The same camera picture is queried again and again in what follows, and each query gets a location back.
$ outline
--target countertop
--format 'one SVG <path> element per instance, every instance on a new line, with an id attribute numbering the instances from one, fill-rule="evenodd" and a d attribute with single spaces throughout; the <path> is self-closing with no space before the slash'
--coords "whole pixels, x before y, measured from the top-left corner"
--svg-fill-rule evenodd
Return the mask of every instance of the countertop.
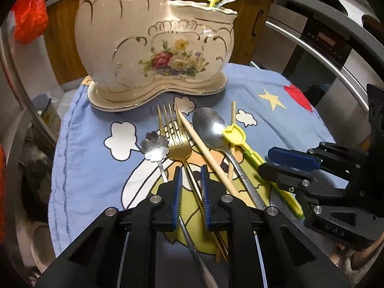
<path id="1" fill-rule="evenodd" d="M 49 0 L 47 6 L 60 0 Z M 361 27 L 357 21 L 358 16 L 349 18 L 331 6 L 318 0 L 288 0 L 295 3 L 317 16 L 321 16 L 325 21 L 342 30 L 343 33 L 354 39 L 360 47 L 360 55 L 371 65 L 381 79 L 384 80 L 384 47 L 369 32 Z"/>

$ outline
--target tablecloth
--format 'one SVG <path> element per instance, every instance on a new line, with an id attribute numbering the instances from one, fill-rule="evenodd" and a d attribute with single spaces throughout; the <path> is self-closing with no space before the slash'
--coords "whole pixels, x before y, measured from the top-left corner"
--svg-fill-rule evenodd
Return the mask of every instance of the tablecloth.
<path id="1" fill-rule="evenodd" d="M 235 64 L 227 64 L 224 72 L 228 84 L 221 93 L 212 96 L 163 93 L 139 108 L 119 113 L 96 110 L 88 101 L 88 86 L 79 87 L 62 120 L 54 156 L 48 218 L 56 255 L 107 207 L 121 210 L 134 207 L 156 192 L 162 182 L 159 169 L 156 163 L 144 159 L 139 144 L 147 132 L 159 129 L 158 104 L 176 103 L 189 121 L 196 108 L 210 107 L 229 123 L 231 102 L 236 101 L 237 124 L 244 129 L 248 144 L 264 158 L 273 146 L 306 152 L 320 141 L 334 142 L 315 108 L 282 75 Z M 212 153 L 226 170 L 228 165 L 223 155 Z M 255 171 L 239 149 L 236 158 L 252 178 Z M 205 160 L 196 146 L 189 163 L 198 177 Z M 169 159 L 163 164 L 169 178 L 180 165 Z M 333 182 L 336 187 L 346 185 L 322 171 L 313 175 Z M 236 175 L 234 185 L 246 194 Z M 224 262 L 214 262 L 216 248 L 203 229 L 202 216 L 186 177 L 183 187 L 183 220 L 219 287 L 226 287 L 227 266 Z M 331 252 L 333 241 L 306 229 L 302 219 L 293 217 L 273 191 L 264 193 L 268 193 L 270 204 L 283 211 L 325 254 Z M 157 287 L 200 285 L 180 231 L 158 233 L 156 259 Z"/>

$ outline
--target orange bag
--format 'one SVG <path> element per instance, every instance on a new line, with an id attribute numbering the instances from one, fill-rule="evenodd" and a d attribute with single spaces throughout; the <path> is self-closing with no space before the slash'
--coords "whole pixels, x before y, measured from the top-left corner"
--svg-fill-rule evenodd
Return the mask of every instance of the orange bag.
<path id="1" fill-rule="evenodd" d="M 45 0 L 17 0 L 12 7 L 16 17 L 15 39 L 28 44 L 48 27 Z"/>
<path id="2" fill-rule="evenodd" d="M 5 155 L 0 147 L 0 244 L 5 236 Z"/>

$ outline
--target chopstick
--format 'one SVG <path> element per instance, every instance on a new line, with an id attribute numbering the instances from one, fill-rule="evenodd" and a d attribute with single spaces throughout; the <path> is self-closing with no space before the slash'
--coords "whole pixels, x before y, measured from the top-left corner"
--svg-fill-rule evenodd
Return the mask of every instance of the chopstick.
<path id="1" fill-rule="evenodd" d="M 227 174 L 221 169 L 220 165 L 216 162 L 216 160 L 213 158 L 212 154 L 209 152 L 209 149 L 207 146 L 205 146 L 202 139 L 197 135 L 196 131 L 192 128 L 188 120 L 184 117 L 182 113 L 180 113 L 180 119 L 184 125 L 184 127 L 187 129 L 189 135 L 193 138 L 201 152 L 203 153 L 204 157 L 208 160 L 211 167 L 214 169 L 220 180 L 223 182 L 229 193 L 239 199 L 241 199 L 239 192 L 236 190 L 234 185 L 232 184 L 232 181 L 228 179 Z"/>
<path id="2" fill-rule="evenodd" d="M 236 123 L 236 101 L 232 102 L 232 111 L 231 111 L 231 124 Z M 230 143 L 231 154 L 235 155 L 235 145 Z M 228 179 L 232 181 L 234 177 L 234 166 L 231 162 L 228 163 Z"/>

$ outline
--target cloud print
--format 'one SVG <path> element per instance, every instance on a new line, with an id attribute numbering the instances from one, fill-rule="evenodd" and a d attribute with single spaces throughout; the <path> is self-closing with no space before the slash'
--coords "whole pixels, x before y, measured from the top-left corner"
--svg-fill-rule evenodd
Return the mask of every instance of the cloud print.
<path id="1" fill-rule="evenodd" d="M 239 109 L 239 111 L 236 114 L 236 120 L 239 122 L 244 123 L 245 127 L 247 126 L 256 126 L 257 121 L 255 118 L 252 116 L 252 114 L 245 112 L 242 109 Z"/>
<path id="2" fill-rule="evenodd" d="M 104 141 L 105 147 L 111 150 L 113 158 L 124 161 L 131 151 L 140 151 L 136 145 L 136 127 L 130 122 L 114 122 L 111 125 L 111 136 Z"/>
<path id="3" fill-rule="evenodd" d="M 194 111 L 196 108 L 195 103 L 191 101 L 187 96 L 175 97 L 174 104 L 177 105 L 179 112 L 185 113 L 186 115 Z"/>

